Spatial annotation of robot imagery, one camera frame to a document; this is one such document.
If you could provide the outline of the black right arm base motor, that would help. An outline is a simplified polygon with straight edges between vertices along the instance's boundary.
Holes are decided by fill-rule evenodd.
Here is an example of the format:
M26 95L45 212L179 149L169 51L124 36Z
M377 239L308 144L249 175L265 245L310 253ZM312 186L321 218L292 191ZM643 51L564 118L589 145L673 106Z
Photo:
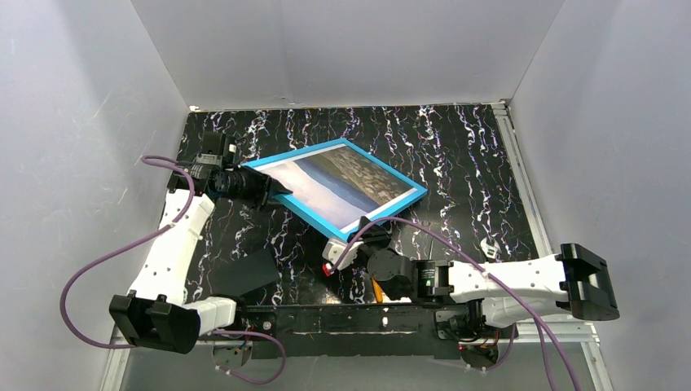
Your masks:
M501 334L496 327L486 325L482 300L437 310L434 313L434 326L441 340L482 348L496 345Z

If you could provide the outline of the yellow handled screwdriver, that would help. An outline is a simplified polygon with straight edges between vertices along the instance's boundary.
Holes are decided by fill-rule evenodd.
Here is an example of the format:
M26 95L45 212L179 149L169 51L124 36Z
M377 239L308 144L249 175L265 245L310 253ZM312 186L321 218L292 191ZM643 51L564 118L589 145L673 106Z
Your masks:
M384 302L384 293L383 290L381 289L381 286L379 283L374 279L371 278L372 282L372 291L375 297L375 301L377 304L383 303Z

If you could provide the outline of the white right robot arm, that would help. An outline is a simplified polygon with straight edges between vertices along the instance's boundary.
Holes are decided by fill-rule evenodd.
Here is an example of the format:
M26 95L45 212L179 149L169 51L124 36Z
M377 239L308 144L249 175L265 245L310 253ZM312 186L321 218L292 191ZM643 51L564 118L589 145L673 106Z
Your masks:
M607 261L580 244L562 244L559 253L533 260L478 264L464 253L455 261L413 260L389 243L386 230L364 217L350 242L328 241L323 270L330 275L360 259L391 300L466 305L469 330L560 313L586 321L620 316Z

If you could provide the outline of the blue picture frame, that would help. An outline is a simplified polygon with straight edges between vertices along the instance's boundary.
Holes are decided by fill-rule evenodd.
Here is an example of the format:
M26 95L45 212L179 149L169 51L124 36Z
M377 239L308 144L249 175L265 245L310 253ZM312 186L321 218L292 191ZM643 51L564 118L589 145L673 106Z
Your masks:
M396 216L428 190L345 138L243 164L290 190L274 199L328 239L347 241L360 218Z

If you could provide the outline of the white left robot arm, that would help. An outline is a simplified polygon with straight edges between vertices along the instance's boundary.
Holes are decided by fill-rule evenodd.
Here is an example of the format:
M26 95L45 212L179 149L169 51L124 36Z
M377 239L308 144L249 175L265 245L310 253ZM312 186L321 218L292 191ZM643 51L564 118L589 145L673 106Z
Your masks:
M188 163L167 168L173 174L158 232L143 268L125 295L112 298L109 313L128 345L186 354L200 337L236 323L246 307L244 294L279 278L275 258L264 248L231 265L231 282L219 295L187 298L187 272L216 200L263 206L283 188L254 169Z

